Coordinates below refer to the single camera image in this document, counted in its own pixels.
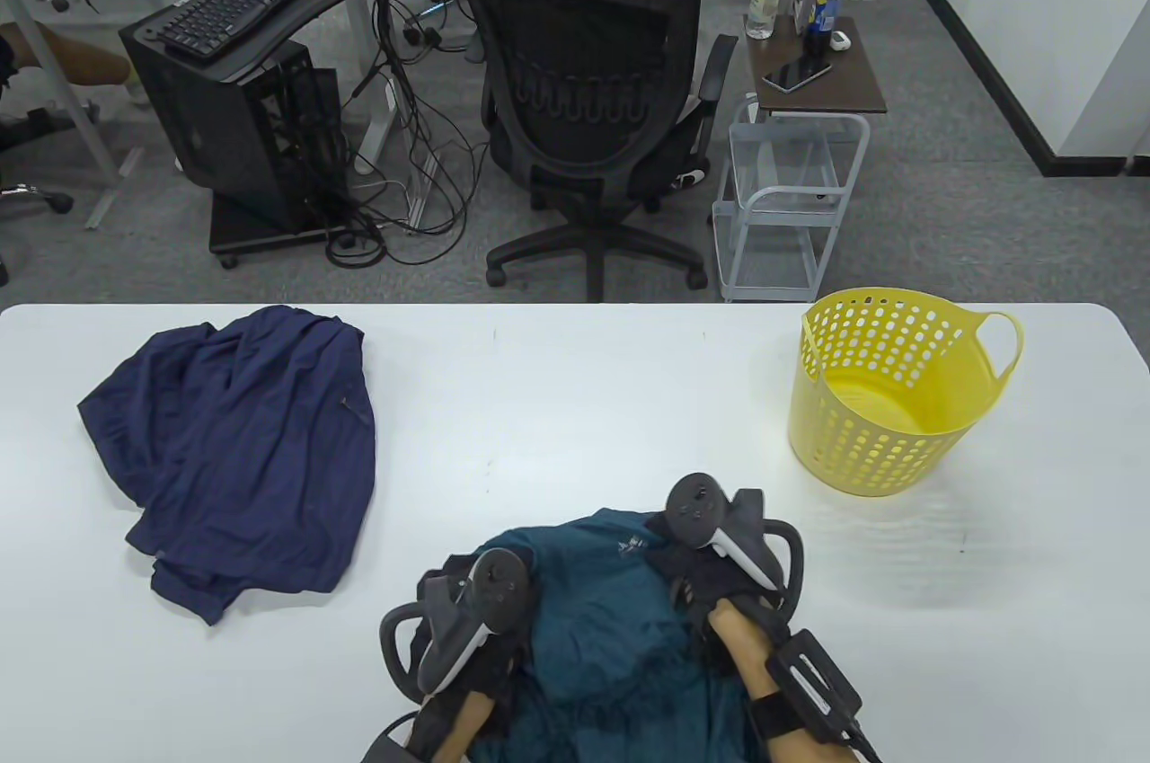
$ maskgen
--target black computer case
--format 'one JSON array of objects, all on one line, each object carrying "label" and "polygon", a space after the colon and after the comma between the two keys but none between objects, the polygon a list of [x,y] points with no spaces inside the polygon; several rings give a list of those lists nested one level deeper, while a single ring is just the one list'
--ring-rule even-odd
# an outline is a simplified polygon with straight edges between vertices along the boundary
[{"label": "black computer case", "polygon": [[335,224],[346,193],[335,70],[292,40],[229,82],[123,36],[156,117],[195,184],[284,234]]}]

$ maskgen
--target keyboard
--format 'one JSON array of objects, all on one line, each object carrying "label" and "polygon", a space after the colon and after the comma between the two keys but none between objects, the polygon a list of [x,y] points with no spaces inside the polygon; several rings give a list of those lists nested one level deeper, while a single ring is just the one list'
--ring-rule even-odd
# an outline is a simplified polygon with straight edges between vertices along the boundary
[{"label": "keyboard", "polygon": [[278,10],[289,0],[189,0],[160,32],[164,47],[210,61]]}]

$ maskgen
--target office chair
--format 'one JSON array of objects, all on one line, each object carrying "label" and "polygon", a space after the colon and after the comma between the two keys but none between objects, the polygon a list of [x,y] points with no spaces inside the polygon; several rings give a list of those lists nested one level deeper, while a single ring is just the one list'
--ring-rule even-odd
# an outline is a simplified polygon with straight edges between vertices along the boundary
[{"label": "office chair", "polygon": [[[586,255],[586,298],[601,302],[604,254],[618,250],[685,266],[687,287],[705,288],[698,251],[628,228],[623,220],[638,205],[673,191],[683,173],[706,173],[714,113],[737,40],[715,40],[699,104],[681,119],[695,68],[699,0],[560,0],[577,3],[581,12],[600,7],[612,23],[638,12],[666,20],[661,40],[646,36],[652,47],[642,69],[608,68],[607,74],[540,64],[537,52],[529,60],[515,41],[539,31],[524,12],[507,10],[514,0],[468,2],[486,62],[481,115],[491,135],[491,159],[530,191],[532,207],[545,200],[567,219],[561,228],[491,250],[488,284],[505,285],[506,262],[577,250]],[[584,63],[607,58],[589,55]]]},{"label": "office chair", "polygon": [[[9,197],[38,197],[38,199],[48,204],[48,208],[56,214],[67,214],[71,211],[72,206],[72,199],[67,193],[41,191],[39,188],[33,188],[30,184],[13,184],[8,188],[0,188],[0,200],[8,199]],[[8,283],[8,269],[3,265],[3,255],[0,254],[0,287],[3,287],[6,283]]]}]

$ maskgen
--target wire basket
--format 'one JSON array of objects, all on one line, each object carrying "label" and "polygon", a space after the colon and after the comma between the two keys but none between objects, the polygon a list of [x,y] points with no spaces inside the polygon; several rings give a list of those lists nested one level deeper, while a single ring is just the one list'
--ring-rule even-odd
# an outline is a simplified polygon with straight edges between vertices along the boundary
[{"label": "wire basket", "polygon": [[[1018,338],[1000,373],[976,331],[1005,316]],[[989,413],[1022,356],[1010,314],[977,314],[911,290],[834,292],[803,315],[788,434],[830,487],[889,496],[929,473]]]}]

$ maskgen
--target smartphone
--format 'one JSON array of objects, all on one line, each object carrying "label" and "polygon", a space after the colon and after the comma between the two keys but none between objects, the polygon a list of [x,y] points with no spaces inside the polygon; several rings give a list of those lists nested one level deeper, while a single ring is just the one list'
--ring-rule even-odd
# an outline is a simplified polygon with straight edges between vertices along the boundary
[{"label": "smartphone", "polygon": [[777,89],[784,94],[793,92],[796,89],[810,84],[816,77],[821,77],[830,70],[830,62],[820,56],[802,55],[793,62],[787,62],[781,68],[775,68],[767,76],[762,77],[765,84]]}]

